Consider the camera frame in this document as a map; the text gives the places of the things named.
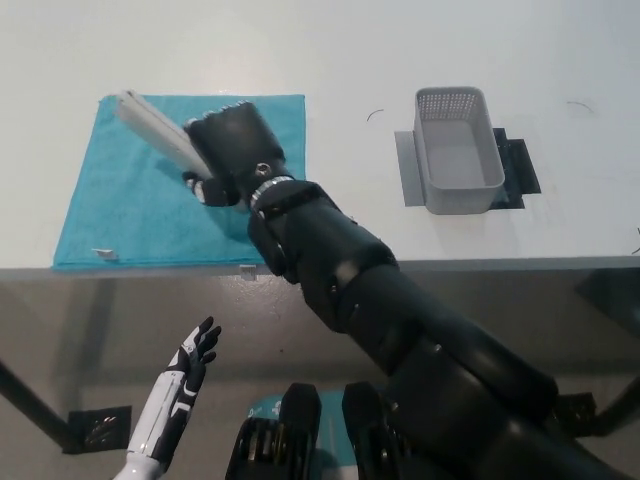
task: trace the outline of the gray floor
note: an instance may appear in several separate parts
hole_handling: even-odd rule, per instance
[[[640,372],[640,340],[573,293],[585,272],[431,273],[414,278],[473,316],[565,393],[599,404]],[[134,419],[184,336],[208,314],[218,360],[168,479],[224,477],[247,406],[293,381],[333,388],[381,379],[349,339],[272,277],[49,281],[0,285],[0,356],[58,412],[133,405]],[[112,478],[123,452],[63,456],[0,399],[0,479]],[[640,422],[588,448],[640,478]]]

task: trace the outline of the teal towel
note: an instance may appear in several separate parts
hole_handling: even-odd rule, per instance
[[[253,102],[282,145],[287,168],[305,178],[303,95],[145,96],[177,125],[240,100]],[[115,116],[105,97],[54,256],[55,270],[263,263],[248,215],[204,207],[181,171]],[[116,259],[93,249],[113,250]]]

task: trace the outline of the gray plastic bin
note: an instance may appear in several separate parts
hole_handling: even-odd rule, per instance
[[[482,92],[473,87],[418,91],[414,137],[429,211],[486,212],[504,171]]]

